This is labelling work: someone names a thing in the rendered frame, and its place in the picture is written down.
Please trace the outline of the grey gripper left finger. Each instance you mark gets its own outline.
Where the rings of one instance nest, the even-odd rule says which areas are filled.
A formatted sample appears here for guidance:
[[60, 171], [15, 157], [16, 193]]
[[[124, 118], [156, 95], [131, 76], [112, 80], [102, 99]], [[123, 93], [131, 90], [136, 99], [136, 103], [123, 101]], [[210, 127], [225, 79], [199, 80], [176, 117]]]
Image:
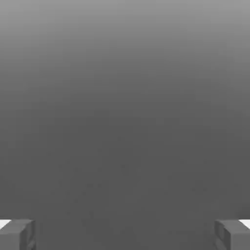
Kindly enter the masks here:
[[0, 219], [0, 250], [37, 250], [36, 221]]

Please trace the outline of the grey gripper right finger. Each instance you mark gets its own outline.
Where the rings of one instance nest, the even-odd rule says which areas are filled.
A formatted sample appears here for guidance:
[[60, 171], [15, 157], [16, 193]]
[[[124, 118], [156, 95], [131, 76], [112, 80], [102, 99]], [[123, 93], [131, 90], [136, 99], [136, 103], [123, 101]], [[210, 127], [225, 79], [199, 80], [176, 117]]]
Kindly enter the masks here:
[[215, 220], [215, 250], [250, 250], [250, 219]]

